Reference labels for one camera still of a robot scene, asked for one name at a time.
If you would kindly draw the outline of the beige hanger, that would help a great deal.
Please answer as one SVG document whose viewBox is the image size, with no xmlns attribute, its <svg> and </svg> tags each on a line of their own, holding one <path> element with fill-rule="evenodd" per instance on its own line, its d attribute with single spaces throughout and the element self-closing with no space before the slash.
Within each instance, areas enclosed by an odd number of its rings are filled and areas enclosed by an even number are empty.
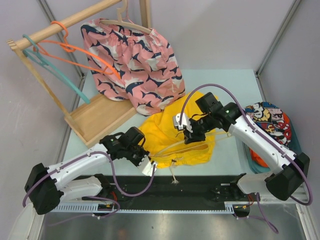
<svg viewBox="0 0 320 240">
<path fill-rule="evenodd" d="M 122 0 L 122 7 L 117 8 L 116 14 L 117 14 L 116 20 L 103 19 L 103 20 L 100 20 L 100 23 L 103 25 L 118 25 L 118 26 L 130 28 L 130 29 L 138 30 L 145 34 L 150 34 L 152 32 L 151 29 L 135 24 L 130 20 L 127 0 Z"/>
</svg>

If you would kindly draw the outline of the pink shark print shorts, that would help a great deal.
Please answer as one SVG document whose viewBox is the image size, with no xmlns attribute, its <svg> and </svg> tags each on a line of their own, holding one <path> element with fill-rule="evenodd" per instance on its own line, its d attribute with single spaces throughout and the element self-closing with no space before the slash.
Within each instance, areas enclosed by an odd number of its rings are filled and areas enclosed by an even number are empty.
<svg viewBox="0 0 320 240">
<path fill-rule="evenodd" d="M 145 33 L 98 18 L 80 27 L 97 91 L 130 100 L 144 116 L 159 113 L 185 95 L 185 82 L 170 43 L 155 29 Z"/>
</svg>

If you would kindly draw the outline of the yellow shorts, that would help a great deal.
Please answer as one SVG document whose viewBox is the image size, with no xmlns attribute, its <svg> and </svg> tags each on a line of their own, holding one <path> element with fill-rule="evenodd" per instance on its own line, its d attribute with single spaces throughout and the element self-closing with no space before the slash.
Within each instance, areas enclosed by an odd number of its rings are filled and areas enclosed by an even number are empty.
<svg viewBox="0 0 320 240">
<path fill-rule="evenodd" d="M 181 112 L 186 99 L 187 96 L 184 96 L 167 106 L 164 111 L 151 115 L 138 128 L 146 138 L 143 148 L 149 151 L 150 155 L 184 140 L 184 134 L 174 128 L 173 116 Z M 205 141 L 180 144 L 151 159 L 157 162 L 159 169 L 172 170 L 179 166 L 206 164 L 212 157 L 215 137 L 206 136 Z"/>
</svg>

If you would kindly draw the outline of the teal hanger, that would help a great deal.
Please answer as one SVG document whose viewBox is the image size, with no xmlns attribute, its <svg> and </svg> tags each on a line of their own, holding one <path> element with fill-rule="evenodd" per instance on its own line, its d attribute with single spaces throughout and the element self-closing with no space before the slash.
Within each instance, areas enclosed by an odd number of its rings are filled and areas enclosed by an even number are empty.
<svg viewBox="0 0 320 240">
<path fill-rule="evenodd" d="M 31 40 L 31 38 L 28 35 L 23 34 L 22 37 L 28 40 L 31 43 L 31 45 L 35 48 L 35 50 L 31 50 L 28 48 L 22 50 L 22 53 L 26 58 L 32 60 L 34 63 L 41 66 L 42 68 L 50 72 L 52 75 L 54 75 L 56 78 L 58 78 L 66 86 L 72 89 L 86 104 L 89 104 L 91 102 L 90 99 L 78 87 L 76 87 L 76 85 L 63 72 L 61 72 L 54 64 L 52 64 L 48 59 L 46 59 L 42 53 L 40 53 L 39 47 L 33 40 Z"/>
</svg>

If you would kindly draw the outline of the yellow hanger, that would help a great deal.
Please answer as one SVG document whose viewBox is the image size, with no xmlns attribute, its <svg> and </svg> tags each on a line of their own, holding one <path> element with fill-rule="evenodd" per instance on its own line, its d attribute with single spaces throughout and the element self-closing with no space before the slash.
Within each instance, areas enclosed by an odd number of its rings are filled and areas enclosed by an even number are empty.
<svg viewBox="0 0 320 240">
<path fill-rule="evenodd" d="M 225 139 L 227 138 L 230 138 L 232 135 L 229 133 L 229 132 L 222 132 L 222 131 L 215 131 L 215 132 L 209 132 L 209 133 L 206 133 L 205 136 L 206 137 L 210 137 L 210 136 L 218 136 L 218 135 L 226 135 Z M 182 145 L 182 144 L 185 144 L 185 141 L 184 140 L 181 140 L 179 142 L 176 142 L 176 143 L 173 143 L 165 148 L 163 148 L 162 150 L 158 151 L 157 153 L 155 154 L 151 154 L 150 156 L 151 157 L 159 157 L 162 153 L 164 153 L 165 151 L 171 149 L 171 148 L 174 148 L 178 145 Z"/>
</svg>

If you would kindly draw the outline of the aluminium frame rail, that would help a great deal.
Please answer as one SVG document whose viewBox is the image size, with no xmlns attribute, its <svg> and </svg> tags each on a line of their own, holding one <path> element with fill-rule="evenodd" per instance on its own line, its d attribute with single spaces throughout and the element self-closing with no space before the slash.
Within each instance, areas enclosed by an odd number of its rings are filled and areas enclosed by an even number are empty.
<svg viewBox="0 0 320 240">
<path fill-rule="evenodd" d="M 291 196 L 301 202 L 307 202 L 309 200 L 308 193 L 306 192 L 306 186 L 304 183 L 300 185 Z M 273 196 L 271 193 L 261 193 L 260 200 L 263 203 L 269 203 L 269 204 L 282 204 L 282 203 L 295 204 L 296 203 L 296 201 L 294 201 L 290 197 L 287 200 L 280 200 L 275 196 Z"/>
</svg>

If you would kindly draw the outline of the wooden clothes rack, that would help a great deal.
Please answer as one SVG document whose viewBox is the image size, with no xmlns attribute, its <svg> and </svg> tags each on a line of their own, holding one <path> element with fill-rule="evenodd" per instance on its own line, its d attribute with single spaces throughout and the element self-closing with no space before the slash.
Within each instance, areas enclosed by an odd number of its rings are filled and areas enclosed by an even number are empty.
<svg viewBox="0 0 320 240">
<path fill-rule="evenodd" d="M 67 31 L 69 27 L 115 4 L 118 4 L 117 0 L 102 0 L 61 21 L 55 21 L 48 27 L 31 34 L 31 36 L 23 37 L 17 41 L 9 39 L 6 42 L 63 112 L 64 119 L 70 128 L 89 148 L 136 114 L 132 104 L 128 100 L 112 101 L 98 93 L 91 100 L 86 100 L 84 104 L 69 112 L 23 51 L 30 46 L 36 47 L 37 43 L 44 42 L 47 38 L 61 31 Z"/>
</svg>

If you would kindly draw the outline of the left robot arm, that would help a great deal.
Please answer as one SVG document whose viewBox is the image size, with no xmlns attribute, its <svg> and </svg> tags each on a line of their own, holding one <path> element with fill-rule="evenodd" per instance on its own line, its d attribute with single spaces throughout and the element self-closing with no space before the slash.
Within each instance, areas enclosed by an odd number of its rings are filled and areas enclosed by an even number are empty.
<svg viewBox="0 0 320 240">
<path fill-rule="evenodd" d="M 126 132 L 106 135 L 84 153 L 65 162 L 51 166 L 42 163 L 35 165 L 24 186 L 26 195 L 22 205 L 25 206 L 26 201 L 30 200 L 35 212 L 45 215 L 62 202 L 83 197 L 105 200 L 110 196 L 111 188 L 102 174 L 85 179 L 78 177 L 104 164 L 110 164 L 114 175 L 114 160 L 126 159 L 143 175 L 153 178 L 157 163 L 151 160 L 149 151 L 144 149 L 145 142 L 145 135 L 133 126 Z"/>
</svg>

